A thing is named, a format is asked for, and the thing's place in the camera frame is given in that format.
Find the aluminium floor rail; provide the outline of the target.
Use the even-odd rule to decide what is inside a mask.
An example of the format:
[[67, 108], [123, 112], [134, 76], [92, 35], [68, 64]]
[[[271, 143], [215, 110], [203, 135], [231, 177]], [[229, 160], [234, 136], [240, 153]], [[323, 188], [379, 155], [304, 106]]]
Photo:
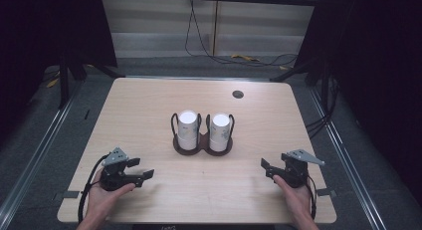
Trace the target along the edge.
[[76, 82], [69, 98], [61, 105], [54, 116], [49, 128], [45, 132], [41, 142], [38, 144], [28, 164], [17, 178], [11, 191], [0, 206], [0, 230], [7, 229], [12, 221], [20, 203], [22, 202], [29, 186], [37, 173], [40, 164], [47, 155], [51, 144], [65, 121], [76, 96], [80, 93], [83, 82]]
[[378, 208], [350, 158], [335, 124], [332, 120], [328, 120], [324, 127], [372, 230], [387, 230]]

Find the black curtain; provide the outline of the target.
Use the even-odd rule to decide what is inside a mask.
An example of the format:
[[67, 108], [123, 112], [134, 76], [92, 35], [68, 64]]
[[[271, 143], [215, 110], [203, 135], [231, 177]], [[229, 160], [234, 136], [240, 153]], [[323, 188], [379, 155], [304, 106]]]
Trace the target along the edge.
[[78, 80], [83, 64], [116, 65], [103, 0], [0, 0], [0, 139], [62, 60]]
[[422, 0], [317, 0], [297, 64], [310, 84], [333, 73], [422, 205]]

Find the white paper cup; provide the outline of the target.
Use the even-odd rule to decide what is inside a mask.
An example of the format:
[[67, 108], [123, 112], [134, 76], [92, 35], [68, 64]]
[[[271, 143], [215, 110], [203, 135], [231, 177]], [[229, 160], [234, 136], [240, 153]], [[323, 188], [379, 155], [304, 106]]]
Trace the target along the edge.
[[197, 143], [198, 116], [191, 110], [183, 111], [178, 116], [178, 143], [184, 150], [192, 150]]
[[210, 123], [210, 148], [220, 152], [227, 148], [230, 134], [230, 118], [226, 114], [215, 114]]

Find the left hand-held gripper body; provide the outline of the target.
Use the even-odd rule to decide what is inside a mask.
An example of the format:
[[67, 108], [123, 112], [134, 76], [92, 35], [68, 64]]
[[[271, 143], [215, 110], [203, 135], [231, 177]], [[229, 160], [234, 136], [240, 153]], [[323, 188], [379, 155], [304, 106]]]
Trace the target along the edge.
[[129, 164], [130, 159], [121, 148], [116, 147], [111, 151], [102, 163], [103, 171], [100, 179], [102, 189], [115, 191], [129, 183], [134, 183], [135, 178], [124, 173]]

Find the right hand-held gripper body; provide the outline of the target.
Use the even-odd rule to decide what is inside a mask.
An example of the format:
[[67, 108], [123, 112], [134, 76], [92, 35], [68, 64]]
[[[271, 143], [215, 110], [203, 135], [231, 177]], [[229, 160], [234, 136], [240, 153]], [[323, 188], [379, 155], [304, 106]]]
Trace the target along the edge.
[[309, 177], [308, 164], [324, 166], [325, 162], [303, 149], [296, 149], [283, 153], [281, 160], [285, 163], [285, 181], [292, 188], [299, 188], [307, 184]]

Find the black metal stand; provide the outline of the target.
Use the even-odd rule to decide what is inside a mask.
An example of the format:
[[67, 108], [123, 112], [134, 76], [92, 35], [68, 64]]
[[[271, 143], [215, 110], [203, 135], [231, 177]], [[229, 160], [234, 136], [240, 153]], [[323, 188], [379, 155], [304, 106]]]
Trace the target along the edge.
[[84, 65], [92, 65], [94, 68], [103, 72], [107, 76], [117, 79], [124, 78], [123, 74], [112, 71], [107, 66], [101, 64], [98, 60], [77, 50], [65, 51], [60, 56], [60, 90], [61, 101], [59, 108], [62, 109], [70, 99], [69, 94], [69, 74], [72, 74], [76, 81], [84, 81], [87, 78], [87, 72]]
[[321, 101], [322, 109], [326, 115], [330, 114], [328, 107], [328, 81], [330, 77], [330, 69], [326, 59], [312, 58], [308, 61], [295, 65], [288, 69], [284, 74], [271, 78], [270, 82], [281, 83], [289, 77], [306, 73], [305, 83], [308, 87], [315, 87], [317, 82], [321, 84]]

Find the person's left hand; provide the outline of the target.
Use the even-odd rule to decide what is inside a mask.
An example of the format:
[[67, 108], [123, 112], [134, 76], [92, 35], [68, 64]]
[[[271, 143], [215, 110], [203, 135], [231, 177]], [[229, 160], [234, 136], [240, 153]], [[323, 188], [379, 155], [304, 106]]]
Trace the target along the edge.
[[135, 188], [133, 183], [129, 183], [118, 190], [106, 191], [99, 184], [101, 175], [100, 170], [95, 175], [94, 184], [89, 191], [88, 210], [85, 216], [85, 220], [98, 223], [104, 222], [117, 201]]

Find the dark brown double cup holder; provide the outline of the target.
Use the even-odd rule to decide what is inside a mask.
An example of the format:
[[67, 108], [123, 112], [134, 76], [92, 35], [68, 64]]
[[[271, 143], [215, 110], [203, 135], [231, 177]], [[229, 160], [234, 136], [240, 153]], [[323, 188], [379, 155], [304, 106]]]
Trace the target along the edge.
[[173, 132], [173, 147], [178, 153], [180, 153], [182, 155], [193, 155], [193, 154], [198, 153], [200, 150], [205, 150], [210, 155], [223, 156], [231, 150], [232, 145], [233, 145], [232, 132], [233, 132], [234, 124], [235, 124], [235, 119], [232, 115], [228, 115], [231, 123], [230, 123], [230, 134], [229, 134], [229, 141], [228, 141], [228, 144], [227, 144], [227, 148], [224, 151], [217, 152], [217, 151], [214, 151], [210, 148], [210, 123], [211, 123], [211, 119], [214, 115], [213, 116], [208, 115], [206, 117], [205, 122], [206, 122], [207, 132], [205, 134], [202, 134], [200, 132], [200, 126], [201, 126], [201, 123], [202, 123], [202, 116], [201, 116], [201, 114], [197, 114], [197, 116], [198, 116], [198, 129], [197, 129], [196, 147], [192, 150], [184, 150], [179, 146], [178, 138], [177, 138], [178, 116], [180, 114], [175, 113], [171, 117], [171, 121], [170, 121], [172, 132]]

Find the person's right hand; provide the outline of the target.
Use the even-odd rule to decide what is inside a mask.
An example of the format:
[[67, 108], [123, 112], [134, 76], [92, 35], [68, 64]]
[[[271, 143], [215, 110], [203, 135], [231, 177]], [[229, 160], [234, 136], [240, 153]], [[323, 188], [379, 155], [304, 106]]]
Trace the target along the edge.
[[305, 187], [292, 188], [281, 176], [274, 175], [273, 180], [282, 189], [292, 221], [297, 224], [313, 222], [311, 217], [311, 197]]

